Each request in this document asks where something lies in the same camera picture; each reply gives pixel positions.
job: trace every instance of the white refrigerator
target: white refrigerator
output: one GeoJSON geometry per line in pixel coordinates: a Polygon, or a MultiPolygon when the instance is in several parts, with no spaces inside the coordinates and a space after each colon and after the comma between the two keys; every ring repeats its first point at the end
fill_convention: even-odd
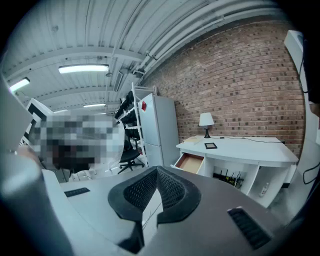
{"type": "Polygon", "coordinates": [[[149,94],[138,109],[148,165],[174,165],[180,156],[175,102],[149,94]]]}

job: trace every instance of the fluorescent light fixture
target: fluorescent light fixture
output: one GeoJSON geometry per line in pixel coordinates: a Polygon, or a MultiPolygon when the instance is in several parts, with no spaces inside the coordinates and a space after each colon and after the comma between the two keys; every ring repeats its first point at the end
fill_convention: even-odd
{"type": "Polygon", "coordinates": [[[11,90],[11,92],[14,92],[14,91],[16,91],[16,90],[20,89],[21,87],[26,86],[28,84],[30,84],[30,80],[27,77],[25,77],[24,79],[20,80],[19,82],[15,83],[14,85],[10,86],[10,90],[11,90]]]}
{"type": "Polygon", "coordinates": [[[62,110],[59,110],[59,111],[56,111],[56,112],[53,112],[53,113],[61,113],[61,112],[65,112],[65,111],[68,111],[68,109],[62,109],[62,110]]]}
{"type": "Polygon", "coordinates": [[[85,72],[85,71],[100,71],[108,72],[109,65],[106,64],[79,64],[79,65],[68,65],[60,66],[60,74],[72,73],[72,72],[85,72]]]}
{"type": "Polygon", "coordinates": [[[90,108],[90,107],[104,107],[106,104],[102,103],[102,104],[93,104],[93,105],[84,105],[84,108],[90,108]]]}

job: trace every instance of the ceiling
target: ceiling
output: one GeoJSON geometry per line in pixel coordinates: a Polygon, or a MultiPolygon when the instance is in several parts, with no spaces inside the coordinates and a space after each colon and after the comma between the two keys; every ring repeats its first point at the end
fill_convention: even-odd
{"type": "Polygon", "coordinates": [[[282,13],[265,0],[43,0],[8,39],[2,73],[9,85],[28,77],[17,91],[25,105],[30,98],[53,111],[106,103],[102,110],[112,112],[141,81],[134,70],[147,76],[199,35],[259,15],[282,13]],[[59,73],[72,64],[108,64],[112,74],[59,73]]]}

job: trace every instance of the white bottle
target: white bottle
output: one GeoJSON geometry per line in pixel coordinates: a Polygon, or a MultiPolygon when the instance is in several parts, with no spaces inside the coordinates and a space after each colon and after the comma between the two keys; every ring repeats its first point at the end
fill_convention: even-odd
{"type": "Polygon", "coordinates": [[[267,182],[267,183],[265,184],[265,186],[262,188],[262,190],[261,190],[261,192],[260,192],[260,194],[259,194],[259,197],[262,198],[262,197],[266,194],[268,188],[269,188],[269,182],[267,182]]]}

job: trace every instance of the open drawer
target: open drawer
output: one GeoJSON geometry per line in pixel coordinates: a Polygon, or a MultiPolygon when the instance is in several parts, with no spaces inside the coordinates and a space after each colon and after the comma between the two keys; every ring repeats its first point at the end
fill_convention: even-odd
{"type": "Polygon", "coordinates": [[[204,157],[189,153],[183,153],[172,168],[180,169],[193,174],[199,174],[204,168],[204,157]]]}

